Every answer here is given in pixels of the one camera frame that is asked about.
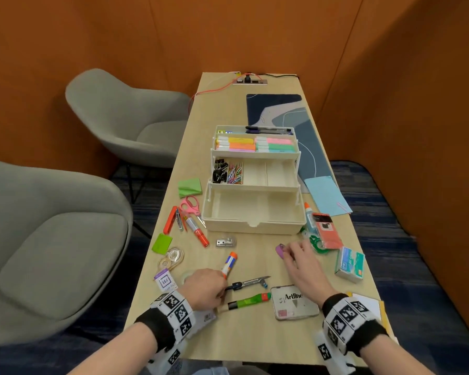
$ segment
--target gray armchair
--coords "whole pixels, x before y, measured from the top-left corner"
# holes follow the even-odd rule
[[[132,88],[94,68],[76,76],[65,96],[78,118],[118,158],[146,167],[174,166],[188,123],[186,94]]]
[[[72,324],[113,276],[131,230],[112,182],[0,162],[0,345]]]

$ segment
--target chair seat cushion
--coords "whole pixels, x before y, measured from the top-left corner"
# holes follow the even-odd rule
[[[125,245],[119,214],[70,212],[45,221],[0,271],[0,290],[30,311],[63,320],[110,274]]]
[[[155,122],[139,133],[137,142],[168,147],[177,154],[188,121]]]

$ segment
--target white plastic organizer box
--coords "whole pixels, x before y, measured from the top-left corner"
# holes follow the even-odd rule
[[[244,126],[217,126],[201,212],[208,230],[296,234],[305,225],[297,179],[300,151],[294,129],[289,128],[289,133],[247,134]],[[237,180],[214,178],[214,170],[222,167],[226,173],[239,173]]]

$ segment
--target pink scissors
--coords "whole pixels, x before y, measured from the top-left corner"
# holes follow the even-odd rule
[[[198,220],[200,220],[201,224],[206,229],[205,222],[201,218],[200,203],[198,202],[198,199],[196,197],[190,195],[183,198],[181,200],[181,209],[186,213],[191,213],[198,217]]]

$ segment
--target power outlet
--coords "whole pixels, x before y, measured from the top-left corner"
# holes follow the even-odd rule
[[[250,79],[251,83],[245,83],[245,77],[239,77],[238,79],[233,80],[233,85],[234,84],[240,84],[240,85],[268,85],[267,80],[260,80],[258,78],[256,79]]]

